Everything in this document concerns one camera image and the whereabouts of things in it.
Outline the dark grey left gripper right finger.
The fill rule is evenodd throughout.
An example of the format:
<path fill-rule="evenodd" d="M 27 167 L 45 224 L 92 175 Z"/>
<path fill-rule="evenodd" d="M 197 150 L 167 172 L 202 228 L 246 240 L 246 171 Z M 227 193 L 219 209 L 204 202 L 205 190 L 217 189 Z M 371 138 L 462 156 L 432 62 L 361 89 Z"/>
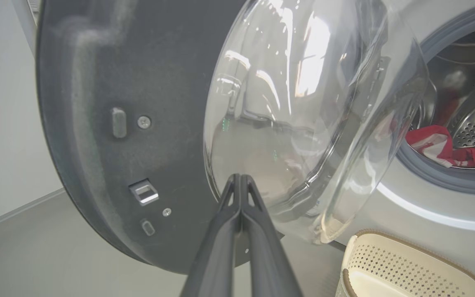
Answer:
<path fill-rule="evenodd" d="M 242 176 L 242 229 L 249 237 L 252 297 L 303 297 L 262 197 Z"/>

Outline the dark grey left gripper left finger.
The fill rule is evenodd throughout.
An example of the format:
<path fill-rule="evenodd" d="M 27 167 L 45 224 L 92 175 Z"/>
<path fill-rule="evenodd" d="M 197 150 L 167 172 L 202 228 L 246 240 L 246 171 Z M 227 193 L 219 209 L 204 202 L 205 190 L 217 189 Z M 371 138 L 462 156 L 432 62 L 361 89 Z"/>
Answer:
<path fill-rule="evenodd" d="M 233 297 L 235 242 L 241 232 L 240 178 L 233 174 L 227 180 L 180 297 Z"/>

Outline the red and white garment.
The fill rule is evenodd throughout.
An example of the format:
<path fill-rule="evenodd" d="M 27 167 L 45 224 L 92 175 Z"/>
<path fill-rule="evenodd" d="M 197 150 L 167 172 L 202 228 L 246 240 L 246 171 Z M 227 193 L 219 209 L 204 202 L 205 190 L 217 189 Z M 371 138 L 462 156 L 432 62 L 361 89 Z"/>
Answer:
<path fill-rule="evenodd" d="M 475 168 L 475 147 L 454 148 L 446 127 L 431 125 L 411 130 L 405 139 L 417 153 L 445 168 Z"/>

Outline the grey washing machine door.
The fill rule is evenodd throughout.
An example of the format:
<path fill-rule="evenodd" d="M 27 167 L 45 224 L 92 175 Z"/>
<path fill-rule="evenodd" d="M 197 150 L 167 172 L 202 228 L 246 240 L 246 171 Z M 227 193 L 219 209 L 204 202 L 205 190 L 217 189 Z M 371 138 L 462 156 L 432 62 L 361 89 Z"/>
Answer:
<path fill-rule="evenodd" d="M 401 0 L 44 0 L 51 157 L 109 245 L 186 274 L 333 241 L 390 167 L 428 85 Z"/>

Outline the cream perforated laundry basket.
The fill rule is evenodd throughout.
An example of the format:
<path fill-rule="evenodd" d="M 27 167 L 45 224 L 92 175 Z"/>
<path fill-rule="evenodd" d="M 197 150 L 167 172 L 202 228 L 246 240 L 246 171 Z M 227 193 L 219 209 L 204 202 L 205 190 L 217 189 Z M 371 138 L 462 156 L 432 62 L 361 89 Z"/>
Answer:
<path fill-rule="evenodd" d="M 335 297 L 475 297 L 475 274 L 410 241 L 364 229 L 348 241 Z"/>

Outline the white front-load washing machine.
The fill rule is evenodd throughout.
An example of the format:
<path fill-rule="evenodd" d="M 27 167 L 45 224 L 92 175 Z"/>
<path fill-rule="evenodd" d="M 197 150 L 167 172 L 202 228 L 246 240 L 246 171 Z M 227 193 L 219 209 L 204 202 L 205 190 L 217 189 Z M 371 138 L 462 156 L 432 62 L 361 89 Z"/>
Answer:
<path fill-rule="evenodd" d="M 417 42 L 427 68 L 441 49 L 475 32 L 475 0 L 393 0 L 393 10 L 401 26 L 392 29 L 391 41 Z M 347 244 L 363 229 L 411 241 L 475 274 L 475 169 L 445 168 L 402 141 L 338 241 Z"/>

